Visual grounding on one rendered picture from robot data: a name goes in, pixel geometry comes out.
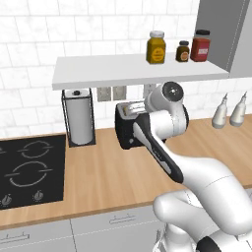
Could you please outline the black toaster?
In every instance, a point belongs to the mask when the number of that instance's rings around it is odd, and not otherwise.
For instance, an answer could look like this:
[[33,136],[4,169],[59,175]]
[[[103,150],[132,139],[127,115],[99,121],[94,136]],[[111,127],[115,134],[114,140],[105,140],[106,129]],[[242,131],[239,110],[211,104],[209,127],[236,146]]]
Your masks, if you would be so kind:
[[151,134],[151,118],[142,101],[121,102],[115,106],[115,131],[119,144],[123,150],[142,147],[144,143],[138,139],[142,132],[142,139],[154,140]]

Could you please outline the white paper towel roll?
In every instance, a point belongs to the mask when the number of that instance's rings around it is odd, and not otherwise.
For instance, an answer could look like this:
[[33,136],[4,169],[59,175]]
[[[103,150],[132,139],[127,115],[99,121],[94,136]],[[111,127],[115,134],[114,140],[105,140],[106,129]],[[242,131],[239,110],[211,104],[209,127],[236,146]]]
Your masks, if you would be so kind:
[[69,90],[65,96],[71,140],[77,145],[87,144],[93,139],[90,92]]

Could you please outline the black paper towel holder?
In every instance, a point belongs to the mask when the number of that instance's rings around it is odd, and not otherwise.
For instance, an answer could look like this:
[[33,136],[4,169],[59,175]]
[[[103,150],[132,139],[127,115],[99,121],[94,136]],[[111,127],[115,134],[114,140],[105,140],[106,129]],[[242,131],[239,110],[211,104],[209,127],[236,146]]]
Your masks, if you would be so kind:
[[65,121],[65,127],[66,127],[66,133],[68,138],[69,147],[82,147],[82,146],[88,146],[88,145],[94,145],[95,144],[95,119],[94,119],[94,104],[93,104],[93,94],[91,89],[79,89],[79,90],[88,90],[90,92],[90,106],[91,106],[91,114],[92,114],[92,123],[93,123],[93,139],[84,145],[77,145],[72,142],[71,140],[71,133],[70,133],[70,127],[69,127],[69,119],[67,115],[67,108],[66,108],[66,96],[65,93],[69,90],[63,90],[61,94],[61,102],[62,102],[62,108],[63,108],[63,114],[64,114],[64,121]]

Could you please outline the yellow jar with white lid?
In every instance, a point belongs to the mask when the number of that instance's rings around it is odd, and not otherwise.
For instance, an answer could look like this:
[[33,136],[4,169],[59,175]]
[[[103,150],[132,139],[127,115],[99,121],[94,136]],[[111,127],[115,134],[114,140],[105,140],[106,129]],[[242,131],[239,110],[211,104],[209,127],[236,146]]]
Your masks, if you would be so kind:
[[165,58],[166,44],[163,31],[151,31],[147,43],[146,59],[150,64],[163,64]]

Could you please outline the small dark brown jar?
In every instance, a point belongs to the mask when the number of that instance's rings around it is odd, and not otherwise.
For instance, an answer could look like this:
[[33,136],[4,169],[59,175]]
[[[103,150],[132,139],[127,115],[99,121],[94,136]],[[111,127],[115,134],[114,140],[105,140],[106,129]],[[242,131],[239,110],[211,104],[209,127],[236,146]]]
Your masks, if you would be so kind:
[[178,62],[187,62],[189,58],[190,49],[188,47],[189,42],[187,40],[181,40],[179,46],[176,49],[175,59]]

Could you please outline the white squeeze bottle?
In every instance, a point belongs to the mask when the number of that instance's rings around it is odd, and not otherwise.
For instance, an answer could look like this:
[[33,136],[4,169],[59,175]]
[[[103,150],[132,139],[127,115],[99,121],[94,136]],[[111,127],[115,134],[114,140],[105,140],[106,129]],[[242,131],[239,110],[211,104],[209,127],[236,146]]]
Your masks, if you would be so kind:
[[212,118],[212,126],[216,129],[221,129],[224,127],[227,115],[227,95],[222,98],[220,105],[218,106],[214,117]]
[[244,122],[244,115],[246,110],[246,94],[244,94],[240,102],[234,107],[229,123],[234,127],[240,127]]

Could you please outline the grey drawer front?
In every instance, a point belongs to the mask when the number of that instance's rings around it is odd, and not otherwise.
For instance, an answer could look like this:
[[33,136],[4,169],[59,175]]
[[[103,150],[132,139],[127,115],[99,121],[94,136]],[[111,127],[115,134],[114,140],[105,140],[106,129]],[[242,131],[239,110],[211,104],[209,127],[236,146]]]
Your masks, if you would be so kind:
[[[110,224],[114,216],[135,215],[134,221]],[[77,252],[153,252],[164,224],[153,206],[71,219]]]
[[0,252],[76,252],[73,233],[68,220],[53,221],[18,228],[0,230],[0,238],[29,234],[23,241],[0,244]]

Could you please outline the black hob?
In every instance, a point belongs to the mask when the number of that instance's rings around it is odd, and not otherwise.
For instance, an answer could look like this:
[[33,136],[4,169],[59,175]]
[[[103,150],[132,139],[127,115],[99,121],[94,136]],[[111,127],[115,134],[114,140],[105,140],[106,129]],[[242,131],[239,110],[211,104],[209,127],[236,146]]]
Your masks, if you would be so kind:
[[[66,135],[0,141],[0,210],[62,201]],[[33,195],[40,190],[41,201]],[[12,202],[1,200],[10,194]]]

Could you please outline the red jar with black lid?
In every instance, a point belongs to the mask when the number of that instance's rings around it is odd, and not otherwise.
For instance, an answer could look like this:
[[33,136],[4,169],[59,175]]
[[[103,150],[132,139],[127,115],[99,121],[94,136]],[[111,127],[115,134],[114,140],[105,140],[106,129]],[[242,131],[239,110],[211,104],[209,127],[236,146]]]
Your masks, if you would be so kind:
[[190,58],[195,62],[205,62],[210,48],[210,32],[208,30],[196,30]]

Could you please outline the grey wall socket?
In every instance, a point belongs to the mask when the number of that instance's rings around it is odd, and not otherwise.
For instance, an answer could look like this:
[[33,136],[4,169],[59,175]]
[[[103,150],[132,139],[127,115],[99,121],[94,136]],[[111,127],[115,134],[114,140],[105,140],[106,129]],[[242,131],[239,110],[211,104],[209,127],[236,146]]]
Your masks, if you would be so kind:
[[156,84],[144,85],[143,97],[147,97],[156,88],[156,86],[157,86]]
[[113,99],[114,100],[124,100],[126,98],[126,87],[117,86],[113,88]]
[[97,100],[110,101],[111,100],[111,87],[97,88]]

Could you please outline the white wall shelf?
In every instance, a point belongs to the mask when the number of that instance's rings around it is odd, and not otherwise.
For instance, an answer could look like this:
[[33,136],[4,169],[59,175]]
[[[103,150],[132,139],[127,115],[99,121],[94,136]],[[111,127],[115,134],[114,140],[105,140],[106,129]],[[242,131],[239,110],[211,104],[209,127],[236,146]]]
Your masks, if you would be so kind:
[[168,53],[163,64],[145,54],[59,57],[52,79],[55,91],[226,79],[229,73],[205,62],[179,63]]

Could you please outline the grey wall cupboard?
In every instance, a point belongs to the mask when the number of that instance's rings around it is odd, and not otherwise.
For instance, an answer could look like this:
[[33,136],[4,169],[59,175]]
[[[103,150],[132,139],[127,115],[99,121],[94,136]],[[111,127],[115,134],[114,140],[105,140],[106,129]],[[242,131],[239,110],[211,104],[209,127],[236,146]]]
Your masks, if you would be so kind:
[[211,32],[211,63],[230,78],[252,77],[252,0],[200,0],[199,29]]

